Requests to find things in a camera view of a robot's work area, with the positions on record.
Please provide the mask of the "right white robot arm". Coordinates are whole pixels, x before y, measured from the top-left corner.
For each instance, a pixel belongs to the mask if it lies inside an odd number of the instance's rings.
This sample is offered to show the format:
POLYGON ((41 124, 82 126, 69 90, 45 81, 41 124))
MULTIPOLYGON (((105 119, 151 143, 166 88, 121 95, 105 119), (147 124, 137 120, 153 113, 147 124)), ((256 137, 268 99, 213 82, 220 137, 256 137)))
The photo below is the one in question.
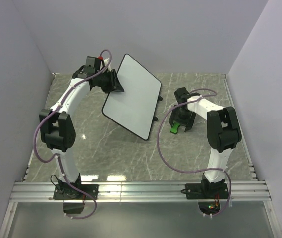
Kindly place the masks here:
POLYGON ((216 105, 200 94, 192 93, 176 96, 179 104, 189 102, 188 105, 174 109, 169 118, 171 133, 177 134, 180 126, 189 131, 197 115, 206 120, 207 140, 211 147, 208 170, 203 173, 201 193, 206 198, 214 197, 224 184, 228 159, 242 140, 240 125, 235 108, 216 105))

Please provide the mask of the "white whiteboard black frame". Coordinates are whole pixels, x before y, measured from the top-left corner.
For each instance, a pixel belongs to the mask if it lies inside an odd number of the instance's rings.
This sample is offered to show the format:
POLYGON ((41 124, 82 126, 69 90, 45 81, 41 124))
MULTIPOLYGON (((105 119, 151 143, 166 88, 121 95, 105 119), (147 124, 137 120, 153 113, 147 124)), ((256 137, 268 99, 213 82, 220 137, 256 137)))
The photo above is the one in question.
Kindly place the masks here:
POLYGON ((101 112, 108 119, 148 140, 155 121, 162 83, 130 54, 125 54, 117 71, 124 92, 110 92, 101 112))

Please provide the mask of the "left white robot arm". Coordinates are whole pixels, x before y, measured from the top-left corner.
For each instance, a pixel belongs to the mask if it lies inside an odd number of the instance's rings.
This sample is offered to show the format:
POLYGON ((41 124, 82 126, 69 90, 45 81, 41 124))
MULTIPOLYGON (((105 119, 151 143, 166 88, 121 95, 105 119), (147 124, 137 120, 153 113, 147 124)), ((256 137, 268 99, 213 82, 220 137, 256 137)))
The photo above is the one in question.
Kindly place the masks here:
POLYGON ((40 133, 40 138, 52 152, 49 159, 43 159, 34 149, 36 157, 43 163, 56 160, 59 170, 58 182, 60 187, 65 187, 65 194, 70 199, 77 199, 82 195, 81 175, 75 165, 72 146, 76 139, 76 131, 72 116, 83 98, 92 88, 99 87, 108 94, 110 92, 124 92, 117 72, 114 69, 102 68, 87 69, 80 67, 70 80, 70 84, 62 97, 50 109, 40 111, 40 123, 35 135, 40 133))

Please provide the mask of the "green whiteboard eraser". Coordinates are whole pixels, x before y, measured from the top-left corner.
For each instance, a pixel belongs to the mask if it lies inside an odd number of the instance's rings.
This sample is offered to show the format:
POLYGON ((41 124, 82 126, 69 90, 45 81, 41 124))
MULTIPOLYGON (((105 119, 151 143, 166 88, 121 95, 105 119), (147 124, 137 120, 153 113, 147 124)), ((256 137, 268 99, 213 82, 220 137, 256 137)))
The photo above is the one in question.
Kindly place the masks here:
POLYGON ((171 128, 170 128, 170 133, 172 133, 172 134, 177 134, 177 133, 178 133, 178 129, 179 129, 180 126, 181 126, 180 123, 174 122, 174 123, 172 124, 171 128))

